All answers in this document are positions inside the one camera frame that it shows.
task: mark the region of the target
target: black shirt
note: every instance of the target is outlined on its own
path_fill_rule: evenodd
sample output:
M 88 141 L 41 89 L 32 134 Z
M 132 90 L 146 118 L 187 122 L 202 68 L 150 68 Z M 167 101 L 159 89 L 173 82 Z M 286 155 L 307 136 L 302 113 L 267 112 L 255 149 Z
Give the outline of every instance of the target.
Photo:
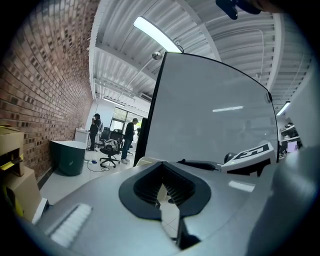
M 98 133 L 98 127 L 101 124 L 101 121 L 99 119 L 95 119 L 94 124 L 91 124 L 90 126 L 90 133 L 97 134 Z
M 130 122 L 126 125 L 125 134 L 123 138 L 133 141 L 134 135 L 135 135 L 135 127 L 134 127 L 134 124 Z

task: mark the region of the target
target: office chair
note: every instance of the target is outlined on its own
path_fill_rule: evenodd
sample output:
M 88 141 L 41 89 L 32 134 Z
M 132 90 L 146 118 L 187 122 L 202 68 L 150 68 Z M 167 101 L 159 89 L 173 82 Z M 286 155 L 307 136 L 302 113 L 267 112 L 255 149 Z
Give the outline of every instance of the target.
M 110 129 L 108 128 L 108 127 L 105 127 L 104 129 L 103 129 L 103 132 L 101 133 L 101 135 L 100 135 L 100 137 L 99 137 L 99 141 L 101 142 L 101 143 L 97 143 L 97 146 L 99 147 L 99 146 L 105 146 L 105 142 L 107 141 L 107 140 L 109 140 L 109 135 L 110 135 Z
M 105 155 L 107 155 L 108 157 L 107 158 L 104 158 L 104 157 L 100 158 L 100 162 L 101 162 L 101 160 L 104 160 L 103 162 L 100 163 L 100 166 L 101 167 L 106 167 L 103 164 L 105 162 L 111 162 L 111 163 L 113 163 L 113 168 L 116 168 L 116 164 L 115 164 L 114 161 L 116 161 L 118 163 L 120 163 L 120 161 L 116 159 L 115 155 L 118 155 L 120 153 L 120 150 L 122 149 L 122 140 L 124 139 L 124 135 L 122 133 L 120 133 L 120 132 L 112 131 L 110 133 L 110 138 L 109 139 L 117 141 L 118 150 L 113 150 L 112 146 L 110 146 L 110 145 L 106 145 L 104 148 L 101 148 L 100 152 L 105 154 Z

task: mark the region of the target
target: fluorescent light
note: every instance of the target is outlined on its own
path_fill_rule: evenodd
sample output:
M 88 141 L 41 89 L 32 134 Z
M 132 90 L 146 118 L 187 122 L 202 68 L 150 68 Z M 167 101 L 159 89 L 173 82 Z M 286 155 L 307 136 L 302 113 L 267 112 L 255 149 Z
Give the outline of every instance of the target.
M 133 25 L 157 41 L 168 52 L 181 53 L 177 45 L 164 32 L 144 17 L 137 17 Z
M 120 103 L 118 103 L 118 102 L 115 102 L 115 101 L 113 101 L 113 100 L 110 100 L 110 99 L 107 99 L 107 98 L 103 98 L 105 101 L 107 101 L 107 102 L 111 102 L 111 103 L 113 103 L 113 104 L 116 104 L 116 105 L 119 105 L 119 106 L 121 106 L 121 107 L 125 107 L 125 105 L 123 105 L 123 104 L 120 104 Z
M 291 102 L 287 101 L 276 115 L 280 116 L 287 109 L 287 107 L 289 107 L 290 104 L 291 104 Z
M 233 107 L 227 107 L 227 108 L 219 108 L 219 109 L 214 109 L 212 112 L 221 112 L 221 111 L 228 111 L 228 110 L 240 110 L 243 109 L 243 106 L 233 106 Z

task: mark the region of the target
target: person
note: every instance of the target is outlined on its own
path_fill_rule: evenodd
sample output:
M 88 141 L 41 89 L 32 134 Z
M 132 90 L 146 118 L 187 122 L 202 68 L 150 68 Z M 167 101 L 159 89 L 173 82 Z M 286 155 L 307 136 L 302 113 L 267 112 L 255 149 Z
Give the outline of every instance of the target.
M 128 123 L 125 129 L 125 134 L 124 134 L 124 144 L 123 144 L 123 148 L 122 148 L 122 155 L 121 155 L 121 163 L 123 164 L 127 164 L 128 162 L 130 162 L 129 159 L 127 159 L 127 153 L 128 150 L 130 148 L 130 145 L 132 143 L 132 141 L 134 140 L 134 135 L 135 135 L 135 127 L 134 125 L 136 125 L 138 123 L 138 119 L 134 118 L 132 120 L 132 122 Z
M 90 139 L 91 139 L 91 146 L 88 150 L 95 151 L 95 141 L 96 135 L 98 133 L 99 126 L 101 124 L 100 115 L 96 113 L 92 118 L 92 123 L 90 126 Z

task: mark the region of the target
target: jeans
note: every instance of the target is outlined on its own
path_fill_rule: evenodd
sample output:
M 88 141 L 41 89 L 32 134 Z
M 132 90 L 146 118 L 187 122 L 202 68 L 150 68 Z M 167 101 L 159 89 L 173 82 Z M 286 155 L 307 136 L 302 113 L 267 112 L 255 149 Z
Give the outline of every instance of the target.
M 92 151 L 95 150 L 96 135 L 97 135 L 97 133 L 90 132 L 90 139 L 91 139 L 90 149 L 91 149 Z
M 132 140 L 130 140 L 130 139 L 126 138 L 124 140 L 124 144 L 123 144 L 123 147 L 122 147 L 121 159 L 126 159 L 127 158 L 128 150 L 130 149 L 131 143 L 132 143 Z

